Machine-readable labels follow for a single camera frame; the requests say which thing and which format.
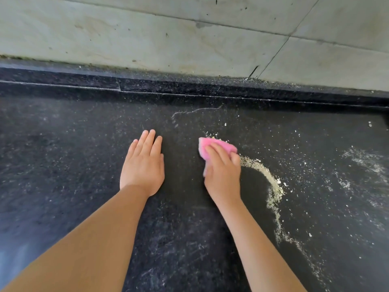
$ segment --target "pink sponge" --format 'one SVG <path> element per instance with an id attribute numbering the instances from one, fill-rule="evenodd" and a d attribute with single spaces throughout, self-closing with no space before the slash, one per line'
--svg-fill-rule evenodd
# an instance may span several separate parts
<path id="1" fill-rule="evenodd" d="M 232 144 L 229 144 L 220 139 L 200 137 L 198 139 L 198 152 L 200 153 L 200 156 L 206 161 L 209 160 L 209 155 L 205 151 L 205 147 L 209 146 L 211 143 L 216 143 L 220 145 L 222 148 L 225 149 L 228 155 L 230 155 L 231 152 L 235 152 L 235 153 L 238 152 L 238 149 L 234 147 Z"/>

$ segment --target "hand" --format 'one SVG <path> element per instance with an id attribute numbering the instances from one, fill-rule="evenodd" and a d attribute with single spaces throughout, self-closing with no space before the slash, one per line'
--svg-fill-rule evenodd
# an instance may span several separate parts
<path id="1" fill-rule="evenodd" d="M 228 153 L 215 143 L 205 150 L 210 160 L 205 164 L 204 184 L 216 206 L 220 208 L 241 201 L 239 155 L 232 152 L 230 159 Z"/>
<path id="2" fill-rule="evenodd" d="M 143 131 L 139 141 L 135 139 L 129 146 L 120 175 L 120 189 L 125 186 L 139 186 L 147 196 L 152 196 L 165 179 L 162 136 L 154 142 L 155 130 Z"/>

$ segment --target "black countertop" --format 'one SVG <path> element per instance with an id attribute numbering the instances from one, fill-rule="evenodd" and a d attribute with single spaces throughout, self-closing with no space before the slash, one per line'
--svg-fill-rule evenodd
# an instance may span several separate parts
<path id="1" fill-rule="evenodd" d="M 280 179 L 269 209 L 270 182 L 242 168 L 242 199 L 308 291 L 386 291 L 387 123 L 346 106 L 0 83 L 0 288 L 119 190 L 130 142 L 153 128 L 166 180 L 124 291 L 249 291 L 203 185 L 198 137 L 216 134 Z"/>

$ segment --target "forearm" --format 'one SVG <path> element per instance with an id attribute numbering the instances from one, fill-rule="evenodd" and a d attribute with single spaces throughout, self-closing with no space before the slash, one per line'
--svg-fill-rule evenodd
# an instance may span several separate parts
<path id="1" fill-rule="evenodd" d="M 121 291 L 147 195 L 124 187 L 13 280 L 4 292 Z"/>
<path id="2" fill-rule="evenodd" d="M 242 201 L 219 207 L 253 292 L 305 291 Z"/>

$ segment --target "tiled wall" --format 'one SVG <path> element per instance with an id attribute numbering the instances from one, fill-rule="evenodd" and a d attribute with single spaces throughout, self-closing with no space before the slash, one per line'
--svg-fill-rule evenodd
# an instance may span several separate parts
<path id="1" fill-rule="evenodd" d="M 0 0 L 0 54 L 389 91 L 389 0 Z"/>

